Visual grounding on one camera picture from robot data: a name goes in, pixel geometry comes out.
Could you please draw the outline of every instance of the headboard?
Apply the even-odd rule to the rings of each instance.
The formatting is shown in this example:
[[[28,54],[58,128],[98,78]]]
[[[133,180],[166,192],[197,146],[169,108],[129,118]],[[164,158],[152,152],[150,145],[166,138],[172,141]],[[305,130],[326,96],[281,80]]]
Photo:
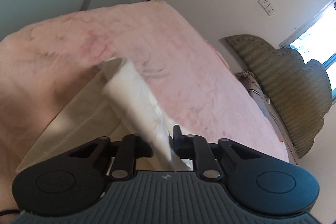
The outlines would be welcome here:
[[[330,81],[323,65],[316,60],[305,64],[297,50],[276,50],[254,35],[235,35],[225,40],[256,75],[302,158],[311,149],[332,104]]]

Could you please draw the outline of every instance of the pink bedspread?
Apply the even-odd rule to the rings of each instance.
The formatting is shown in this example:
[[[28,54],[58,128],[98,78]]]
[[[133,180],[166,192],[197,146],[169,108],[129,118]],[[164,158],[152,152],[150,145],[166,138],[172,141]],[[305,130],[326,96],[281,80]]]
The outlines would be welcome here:
[[[167,114],[209,142],[231,138],[288,160],[286,148],[225,61],[165,2],[77,12],[0,43],[0,166],[15,166],[112,56],[135,64]]]

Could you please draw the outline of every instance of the folded cloth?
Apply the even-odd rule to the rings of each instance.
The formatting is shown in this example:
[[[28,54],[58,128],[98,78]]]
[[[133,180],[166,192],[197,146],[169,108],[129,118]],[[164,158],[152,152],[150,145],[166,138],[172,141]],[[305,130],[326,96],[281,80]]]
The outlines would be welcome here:
[[[111,59],[50,123],[17,172],[101,136],[119,141],[138,134],[154,157],[137,160],[142,170],[190,170],[169,146],[173,123],[126,58]]]

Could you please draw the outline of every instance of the wall socket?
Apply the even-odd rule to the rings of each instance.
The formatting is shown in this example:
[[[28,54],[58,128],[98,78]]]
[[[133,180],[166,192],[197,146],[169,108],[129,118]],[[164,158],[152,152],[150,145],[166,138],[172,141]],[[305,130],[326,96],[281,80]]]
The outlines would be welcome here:
[[[261,7],[264,8],[265,12],[271,16],[274,12],[275,9],[272,6],[272,4],[268,0],[258,0],[258,3],[261,5]]]
[[[264,9],[271,4],[268,0],[258,0],[258,2]]]

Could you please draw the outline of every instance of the cable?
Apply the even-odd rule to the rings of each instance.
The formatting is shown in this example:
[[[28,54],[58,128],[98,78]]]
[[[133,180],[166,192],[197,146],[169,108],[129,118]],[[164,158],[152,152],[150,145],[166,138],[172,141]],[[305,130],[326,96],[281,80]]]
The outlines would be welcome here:
[[[5,211],[0,211],[0,216],[19,214],[19,213],[20,213],[19,210],[5,210]]]

